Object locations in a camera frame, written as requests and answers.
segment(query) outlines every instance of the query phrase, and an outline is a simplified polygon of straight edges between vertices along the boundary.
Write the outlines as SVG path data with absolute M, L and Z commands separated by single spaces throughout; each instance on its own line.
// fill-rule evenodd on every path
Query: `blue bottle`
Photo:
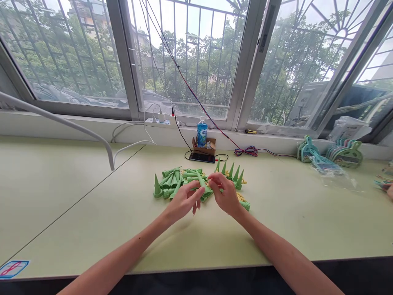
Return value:
M 198 123 L 198 135 L 197 135 L 197 146 L 203 148 L 206 145 L 206 137 L 208 134 L 208 125 L 205 123 L 205 117 L 201 117 L 201 121 Z

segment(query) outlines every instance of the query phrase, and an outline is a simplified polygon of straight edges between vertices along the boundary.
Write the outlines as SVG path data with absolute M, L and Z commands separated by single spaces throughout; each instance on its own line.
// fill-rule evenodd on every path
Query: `light green table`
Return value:
M 16 279 L 73 277 L 147 226 L 167 206 L 153 198 L 154 173 L 183 165 L 186 149 L 145 146 L 100 183 L 13 260 L 31 260 Z M 259 154 L 230 155 L 245 169 L 242 194 L 250 213 L 313 261 L 393 255 L 393 202 L 373 185 L 382 162 L 350 173 L 364 193 L 323 186 L 307 164 Z M 145 252 L 130 273 L 268 265 L 250 236 L 213 197 L 189 213 Z
M 100 143 L 0 136 L 0 265 L 111 173 Z

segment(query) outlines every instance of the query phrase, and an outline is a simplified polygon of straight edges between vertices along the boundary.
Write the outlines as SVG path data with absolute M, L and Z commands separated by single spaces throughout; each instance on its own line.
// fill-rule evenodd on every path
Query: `small brown box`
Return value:
M 203 147 L 197 147 L 196 143 L 197 138 L 193 137 L 192 138 L 192 148 L 194 149 L 194 153 L 196 154 L 209 154 L 214 156 L 214 153 L 216 152 L 216 139 L 215 138 L 206 138 L 206 141 L 210 141 L 210 147 L 211 149 L 205 149 Z

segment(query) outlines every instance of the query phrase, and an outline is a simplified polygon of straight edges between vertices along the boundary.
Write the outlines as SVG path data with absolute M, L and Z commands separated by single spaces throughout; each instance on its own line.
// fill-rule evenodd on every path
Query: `label sticker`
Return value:
M 28 264 L 30 260 L 13 260 L 0 267 L 0 280 L 11 279 L 19 274 Z

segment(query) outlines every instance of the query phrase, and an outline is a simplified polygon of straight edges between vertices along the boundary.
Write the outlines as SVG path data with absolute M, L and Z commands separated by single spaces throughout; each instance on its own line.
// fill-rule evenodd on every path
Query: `smartphone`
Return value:
M 197 153 L 191 152 L 190 160 L 199 161 L 199 162 L 206 162 L 206 163 L 215 163 L 216 157 L 212 156 L 212 155 L 197 154 Z

